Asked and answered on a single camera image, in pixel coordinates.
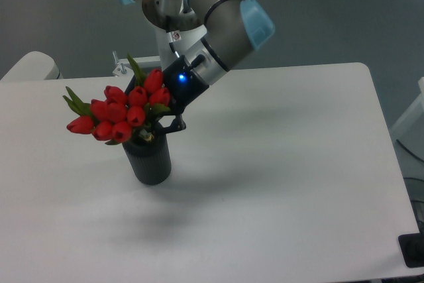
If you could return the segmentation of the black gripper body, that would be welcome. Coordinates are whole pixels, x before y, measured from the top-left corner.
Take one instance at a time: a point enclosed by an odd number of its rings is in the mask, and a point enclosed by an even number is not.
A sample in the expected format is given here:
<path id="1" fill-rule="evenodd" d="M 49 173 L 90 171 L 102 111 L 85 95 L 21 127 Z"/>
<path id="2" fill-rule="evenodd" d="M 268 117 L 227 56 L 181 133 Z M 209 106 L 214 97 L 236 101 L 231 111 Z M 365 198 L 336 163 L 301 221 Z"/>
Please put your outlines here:
<path id="1" fill-rule="evenodd" d="M 181 115 L 192 101 L 209 88 L 194 72 L 204 61 L 204 55 L 197 56 L 193 62 L 188 62 L 185 56 L 180 56 L 163 71 L 164 85 L 171 95 L 169 108 L 172 115 Z"/>

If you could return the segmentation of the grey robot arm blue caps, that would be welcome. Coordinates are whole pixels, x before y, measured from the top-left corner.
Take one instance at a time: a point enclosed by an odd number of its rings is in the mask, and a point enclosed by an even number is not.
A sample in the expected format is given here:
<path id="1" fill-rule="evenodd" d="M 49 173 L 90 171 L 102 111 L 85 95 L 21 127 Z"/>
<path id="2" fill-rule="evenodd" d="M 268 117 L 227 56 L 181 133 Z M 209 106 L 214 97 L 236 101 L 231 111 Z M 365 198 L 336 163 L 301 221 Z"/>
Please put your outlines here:
<path id="1" fill-rule="evenodd" d="M 184 130 L 184 109 L 273 34 L 257 0 L 119 0 L 140 3 L 154 27 L 158 63 L 171 95 L 171 125 L 153 121 L 156 133 Z"/>

